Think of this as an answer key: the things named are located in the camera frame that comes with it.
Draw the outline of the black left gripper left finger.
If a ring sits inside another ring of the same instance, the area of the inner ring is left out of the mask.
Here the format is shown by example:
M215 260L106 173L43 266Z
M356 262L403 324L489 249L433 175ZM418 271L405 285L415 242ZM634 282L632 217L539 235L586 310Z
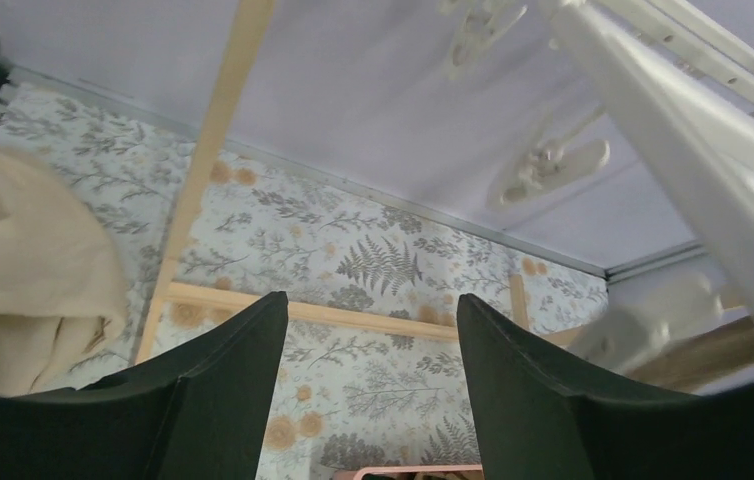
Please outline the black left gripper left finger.
M288 327L270 293L81 389L0 397L0 479L252 479Z

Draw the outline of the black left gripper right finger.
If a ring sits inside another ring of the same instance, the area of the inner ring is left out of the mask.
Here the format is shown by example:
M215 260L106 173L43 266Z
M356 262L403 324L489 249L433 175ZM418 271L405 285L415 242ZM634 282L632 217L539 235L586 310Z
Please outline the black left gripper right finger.
M489 479L754 479L754 383L697 396L602 369L459 299L473 423Z

